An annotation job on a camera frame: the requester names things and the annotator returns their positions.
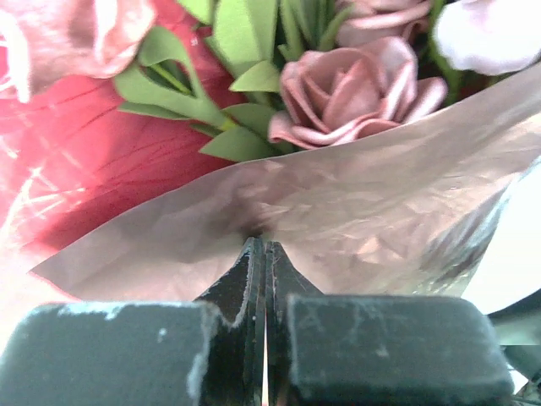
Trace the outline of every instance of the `green leaf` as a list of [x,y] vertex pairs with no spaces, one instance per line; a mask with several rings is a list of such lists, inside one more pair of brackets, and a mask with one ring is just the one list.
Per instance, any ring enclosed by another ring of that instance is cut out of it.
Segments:
[[280,72],[269,61],[261,61],[235,80],[230,91],[280,91]]
[[[443,7],[445,6],[445,0],[435,0],[432,10],[430,11],[429,24],[430,24],[430,33],[433,32],[433,28],[436,20],[440,16]],[[462,88],[462,80],[464,78],[464,72],[460,70],[454,70],[447,60],[440,54],[438,47],[432,36],[429,37],[429,53],[430,58],[436,63],[438,68],[441,70],[441,73],[445,77],[445,81],[449,86],[449,93],[445,100],[445,106],[450,106],[458,100],[460,96],[460,90]]]
[[321,36],[318,51],[327,52],[335,47],[336,34],[338,34],[338,30],[340,29],[342,23],[349,17],[353,7],[354,6],[352,4],[351,6],[340,10],[329,25],[327,25],[325,33]]
[[178,67],[178,63],[171,59],[163,61],[160,65],[186,87],[190,87],[189,77]]
[[255,103],[235,104],[224,108],[222,111],[229,117],[234,118],[243,127],[254,131],[264,140],[267,138],[269,122],[276,113],[276,110],[272,107]]
[[170,30],[159,25],[146,35],[137,55],[141,65],[150,67],[167,60],[179,61],[188,73],[189,82],[197,97],[207,97],[195,67],[183,43]]
[[205,44],[210,48],[212,53],[216,55],[217,57],[220,57],[219,53],[220,50],[218,49],[218,46],[216,44],[216,38],[214,36],[207,36],[205,39]]
[[205,135],[208,135],[211,138],[216,137],[221,133],[219,129],[215,129],[211,125],[203,124],[203,123],[193,123],[189,125],[192,129],[195,129],[196,131],[199,131],[200,133],[203,133]]
[[295,58],[291,51],[287,48],[286,44],[282,44],[278,46],[278,51],[280,51],[281,55],[286,59],[286,62],[294,62],[297,61],[300,57]]
[[318,25],[316,35],[321,38],[327,26],[327,0],[318,0]]
[[336,13],[335,0],[327,0],[327,24],[334,19]]
[[137,104],[126,101],[118,107],[119,112],[131,112],[141,116],[151,116],[158,118],[167,118],[168,120],[189,120],[189,117],[177,114],[162,107],[152,106],[151,104]]
[[147,78],[136,62],[114,77],[118,94],[127,102],[162,107],[181,116],[220,127],[225,121],[214,102],[172,91]]
[[268,142],[244,127],[224,131],[199,152],[233,162],[253,161],[279,155]]
[[205,25],[212,24],[216,0],[177,0],[186,11],[192,14],[198,21]]
[[315,18],[315,10],[313,4],[314,0],[287,0],[293,14],[295,15],[295,20],[298,22],[298,25],[303,32],[304,39],[310,45],[310,49],[315,48],[315,38],[314,32],[312,31],[312,19]]
[[213,36],[234,77],[274,53],[278,0],[220,0]]
[[298,61],[305,50],[303,45],[303,39],[301,37],[301,32],[299,31],[297,23],[295,22],[295,16],[293,15],[289,0],[281,0],[280,17],[284,33],[286,35],[287,56],[281,49],[281,47],[285,48],[285,46],[280,45],[278,46],[278,49],[288,62]]
[[[186,68],[195,97],[156,84],[144,75],[137,64],[139,62],[150,67],[166,60],[178,61]],[[137,60],[116,75],[113,83],[118,94],[127,102],[162,107],[217,128],[227,121],[220,108],[207,96],[182,42],[163,27],[155,26],[150,30]]]

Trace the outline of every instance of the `pink wrapping paper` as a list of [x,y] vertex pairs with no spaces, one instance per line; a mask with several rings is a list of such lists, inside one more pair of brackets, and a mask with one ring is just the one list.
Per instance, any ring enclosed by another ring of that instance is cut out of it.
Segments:
[[[209,93],[239,102],[230,78],[174,0],[155,0],[157,24],[192,52]],[[5,53],[1,68],[5,69]],[[138,204],[229,162],[204,156],[187,123],[116,111],[110,80],[69,77],[30,104],[0,101],[0,257],[25,272]]]

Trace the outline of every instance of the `rose petal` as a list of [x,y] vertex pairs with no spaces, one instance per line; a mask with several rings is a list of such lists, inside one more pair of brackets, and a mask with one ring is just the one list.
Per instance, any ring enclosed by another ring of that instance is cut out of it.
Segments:
[[301,71],[304,71],[304,70],[310,69],[312,65],[316,63],[324,55],[325,55],[325,52],[306,51],[296,63],[298,64],[298,68]]
[[360,48],[380,61],[390,78],[383,100],[382,116],[400,122],[417,96],[417,57],[410,45],[400,37],[381,38]]
[[404,63],[413,63],[413,73],[417,77],[417,56],[415,51],[400,37],[380,38],[359,47],[359,49],[379,61],[385,67],[387,77],[391,80]]
[[[369,38],[382,38],[390,34],[389,29],[395,32],[399,28],[402,33],[403,28],[412,21],[425,17],[432,7],[431,0],[425,0],[411,8],[406,8],[394,13],[376,14],[359,19],[348,19],[342,24],[338,31],[336,42],[340,47],[358,47],[365,43]],[[367,36],[365,31],[372,31]]]
[[417,84],[418,96],[410,106],[403,123],[411,123],[434,112],[447,96],[447,83],[442,78],[428,78]]
[[409,42],[413,43],[418,34],[427,32],[429,30],[429,19],[416,19],[402,29],[401,37]]
[[423,0],[363,0],[371,8],[378,11],[398,11],[412,8],[421,3]]
[[324,91],[321,90],[319,86],[315,84],[315,82],[310,78],[308,75],[305,75],[302,77],[302,80],[304,82],[304,89],[306,90],[306,94],[308,95],[308,98],[312,102],[312,107],[314,108],[314,112],[321,117],[321,114],[323,114],[323,111],[325,110],[325,106],[329,102],[331,96]]
[[293,135],[292,127],[294,123],[286,112],[277,112],[269,122],[269,141],[280,142],[287,141],[296,146],[300,146],[305,150],[313,150],[317,148],[315,145],[311,145],[304,141],[297,139]]
[[331,94],[333,94],[336,91],[336,88],[338,87],[340,82],[342,82],[344,80],[345,76],[346,76],[346,72],[344,72],[343,69],[338,69],[336,71],[335,77],[332,80]]
[[284,66],[280,75],[280,96],[286,104],[287,110],[289,111],[289,114],[291,114],[293,121],[300,125],[308,125],[310,123],[308,114],[304,112],[289,92],[290,86],[287,85],[287,82],[292,80],[300,80],[298,75],[298,63],[286,63],[286,66]]
[[358,19],[377,14],[377,11],[369,5],[369,2],[363,0],[336,0],[335,2],[336,11],[342,11],[351,5],[353,5],[353,9],[349,12],[350,19]]
[[306,150],[313,150],[321,146],[335,145],[341,139],[355,140],[359,134],[363,134],[363,123],[367,121],[370,123],[373,118],[374,114],[367,114],[346,123],[329,134],[325,134],[314,129],[297,126],[287,112],[278,112],[270,120],[269,141],[285,140]]
[[345,123],[338,129],[335,129],[329,134],[323,134],[313,129],[307,129],[306,127],[293,126],[292,133],[297,140],[306,142],[311,145],[325,146],[336,143],[340,138],[347,136],[348,133],[354,131],[361,123],[369,120],[375,116],[375,113],[365,114],[362,117],[357,117],[354,120]]
[[314,83],[326,93],[331,93],[332,80],[338,69],[348,71],[356,63],[362,53],[354,48],[337,48],[325,52],[321,58],[306,69],[308,75]]
[[286,80],[282,82],[282,86],[282,99],[286,103],[287,110],[297,115],[293,117],[295,123],[309,127],[315,126],[326,133],[331,131],[316,115],[300,78]]
[[23,3],[3,2],[0,13],[9,74],[21,102],[64,76],[109,78],[120,73],[156,16],[151,0]]
[[396,72],[396,77],[381,103],[380,118],[401,122],[410,104],[417,96],[417,81],[412,77],[411,63],[404,63]]
[[356,140],[360,140],[370,135],[375,135],[387,131],[388,129],[394,129],[399,127],[399,123],[394,123],[392,121],[381,120],[378,118],[372,118],[366,121],[363,121],[355,129],[349,131],[342,138],[337,140],[333,145],[342,145]]
[[355,26],[355,20],[351,19],[346,21],[340,27],[338,34],[336,35],[336,43],[340,47],[360,47],[366,43],[386,36],[401,36],[402,32],[404,32],[404,28],[404,25],[398,25],[396,27],[382,28],[379,30],[360,30]]
[[330,129],[338,129],[359,116],[377,112],[379,105],[379,84],[361,58],[332,93],[323,112],[323,122]]
[[321,131],[329,132],[331,130],[323,124],[312,108],[312,103],[304,90],[300,76],[306,74],[310,64],[316,63],[323,55],[323,52],[306,52],[301,58],[304,60],[303,64],[286,63],[280,75],[280,95],[296,124],[315,126]]

